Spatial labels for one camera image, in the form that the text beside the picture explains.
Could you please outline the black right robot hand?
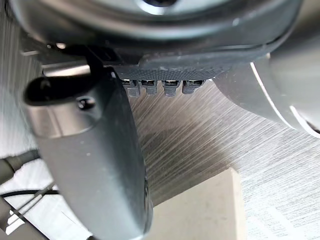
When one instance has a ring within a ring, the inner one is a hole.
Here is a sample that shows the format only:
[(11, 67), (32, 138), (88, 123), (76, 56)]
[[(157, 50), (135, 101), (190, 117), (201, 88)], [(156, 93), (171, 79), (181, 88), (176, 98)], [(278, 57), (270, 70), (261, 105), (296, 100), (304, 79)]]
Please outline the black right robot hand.
[(193, 92), (276, 49), (299, 0), (12, 0), (52, 67), (24, 90), (26, 118), (61, 194), (96, 240), (141, 240), (153, 207), (128, 97)]

